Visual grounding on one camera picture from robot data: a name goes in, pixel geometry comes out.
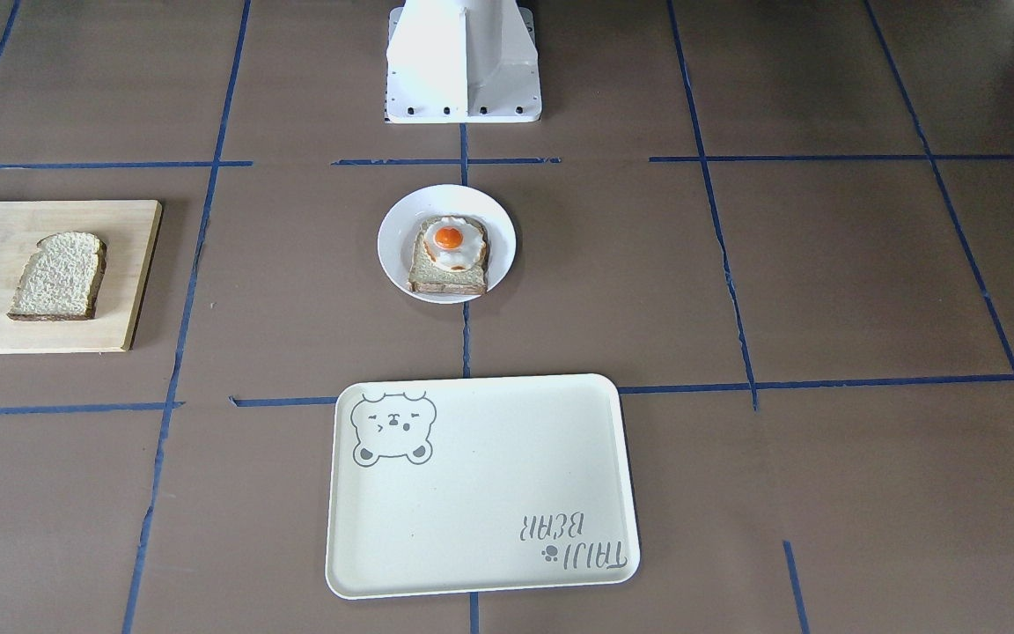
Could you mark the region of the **bread slice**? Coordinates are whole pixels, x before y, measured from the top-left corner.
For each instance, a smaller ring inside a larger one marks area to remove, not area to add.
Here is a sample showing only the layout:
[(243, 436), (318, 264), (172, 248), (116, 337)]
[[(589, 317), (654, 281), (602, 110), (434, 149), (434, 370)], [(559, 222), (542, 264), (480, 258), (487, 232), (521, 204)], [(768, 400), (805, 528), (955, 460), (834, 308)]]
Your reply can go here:
[(415, 239), (412, 240), (412, 262), (407, 277), (407, 288), (412, 292), (426, 294), (479, 296), (479, 294), (486, 293), (488, 289), (489, 261), (489, 240), (487, 233), (488, 252), (483, 266), (476, 266), (474, 269), (463, 270), (463, 272), (459, 273), (445, 272), (445, 270), (435, 268), (420, 248), (420, 229), (423, 227), (423, 222), (418, 229), (418, 233), (415, 234)]
[(13, 321), (89, 321), (96, 316), (107, 245), (91, 232), (59, 232), (37, 242), (7, 316)]

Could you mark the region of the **white round plate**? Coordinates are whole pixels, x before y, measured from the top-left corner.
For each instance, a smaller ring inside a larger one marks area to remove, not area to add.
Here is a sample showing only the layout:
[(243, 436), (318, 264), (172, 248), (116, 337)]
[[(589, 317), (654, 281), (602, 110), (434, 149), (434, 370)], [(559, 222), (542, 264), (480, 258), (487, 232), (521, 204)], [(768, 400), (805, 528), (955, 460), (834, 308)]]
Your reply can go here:
[(494, 289), (510, 270), (518, 236), (502, 205), (467, 186), (420, 188), (379, 226), (387, 277), (412, 297), (459, 304)]

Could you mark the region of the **fried egg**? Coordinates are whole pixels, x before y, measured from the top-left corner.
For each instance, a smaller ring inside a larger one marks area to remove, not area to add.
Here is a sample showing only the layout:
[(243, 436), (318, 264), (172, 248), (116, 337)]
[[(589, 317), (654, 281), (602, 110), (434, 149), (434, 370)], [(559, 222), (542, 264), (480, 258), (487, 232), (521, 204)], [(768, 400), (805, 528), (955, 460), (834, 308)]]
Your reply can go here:
[(488, 242), (486, 232), (478, 221), (442, 216), (423, 222), (420, 248), (435, 268), (459, 273), (484, 265)]

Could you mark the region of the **cream bear serving tray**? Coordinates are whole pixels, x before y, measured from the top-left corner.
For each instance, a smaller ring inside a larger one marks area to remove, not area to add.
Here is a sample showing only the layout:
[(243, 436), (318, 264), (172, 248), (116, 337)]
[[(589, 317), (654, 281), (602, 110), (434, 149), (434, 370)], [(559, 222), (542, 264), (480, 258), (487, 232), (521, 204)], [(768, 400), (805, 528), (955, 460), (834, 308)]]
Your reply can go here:
[(325, 549), (339, 597), (619, 585), (640, 563), (607, 377), (362, 382), (339, 394)]

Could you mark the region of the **wooden cutting board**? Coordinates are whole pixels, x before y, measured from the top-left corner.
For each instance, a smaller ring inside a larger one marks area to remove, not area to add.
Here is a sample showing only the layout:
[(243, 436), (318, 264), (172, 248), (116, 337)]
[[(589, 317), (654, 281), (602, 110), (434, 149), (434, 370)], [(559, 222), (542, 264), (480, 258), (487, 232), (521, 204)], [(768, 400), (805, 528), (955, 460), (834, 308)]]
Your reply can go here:
[[(162, 204), (154, 200), (0, 202), (0, 354), (129, 350), (161, 216)], [(40, 240), (60, 232), (96, 234), (107, 249), (95, 316), (12, 320), (25, 265)]]

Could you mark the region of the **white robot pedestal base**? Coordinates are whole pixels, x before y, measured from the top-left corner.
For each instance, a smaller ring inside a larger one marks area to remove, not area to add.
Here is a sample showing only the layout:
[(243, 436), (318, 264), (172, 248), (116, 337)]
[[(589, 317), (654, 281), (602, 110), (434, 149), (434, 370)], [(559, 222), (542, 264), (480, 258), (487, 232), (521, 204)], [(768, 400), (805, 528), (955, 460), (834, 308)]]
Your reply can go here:
[(530, 123), (544, 112), (531, 9), (407, 1), (390, 11), (384, 117), (393, 124)]

